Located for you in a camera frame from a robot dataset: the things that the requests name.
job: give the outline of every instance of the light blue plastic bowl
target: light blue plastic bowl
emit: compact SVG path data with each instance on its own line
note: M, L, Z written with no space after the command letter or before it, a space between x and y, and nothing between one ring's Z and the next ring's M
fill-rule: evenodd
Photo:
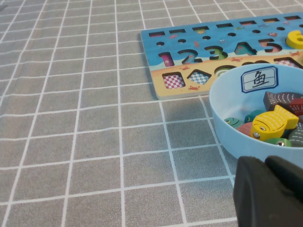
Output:
M276 155L303 167L303 148L281 147L256 140L224 121L228 117L244 121L244 117L253 110L265 111L265 91L302 94L303 70L261 63L234 68L221 75L213 83L209 93L217 137L235 158L252 156L264 161L268 156Z

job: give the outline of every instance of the label on bowl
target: label on bowl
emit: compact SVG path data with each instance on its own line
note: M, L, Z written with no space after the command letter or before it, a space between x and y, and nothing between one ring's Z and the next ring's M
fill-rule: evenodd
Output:
M274 66L244 72L241 76L243 93L275 88L278 86L278 69Z

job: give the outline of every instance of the black object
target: black object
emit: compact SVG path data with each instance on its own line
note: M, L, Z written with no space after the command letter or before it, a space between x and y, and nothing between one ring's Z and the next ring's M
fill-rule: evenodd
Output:
M233 199L239 227L303 227L303 169L277 156L240 157Z

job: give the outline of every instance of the gray fabric surface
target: gray fabric surface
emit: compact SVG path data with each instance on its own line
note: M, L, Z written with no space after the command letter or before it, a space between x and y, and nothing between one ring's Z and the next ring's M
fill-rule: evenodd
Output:
M159 101L143 29L303 0L1 0L2 227L235 227L208 96Z

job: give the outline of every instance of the wooden puzzle board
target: wooden puzzle board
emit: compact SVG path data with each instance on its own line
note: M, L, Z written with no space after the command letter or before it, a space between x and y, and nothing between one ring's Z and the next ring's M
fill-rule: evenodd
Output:
M208 94L218 76L245 64L303 68L303 51L285 42L302 28L297 12L144 30L141 38L157 97L172 99Z

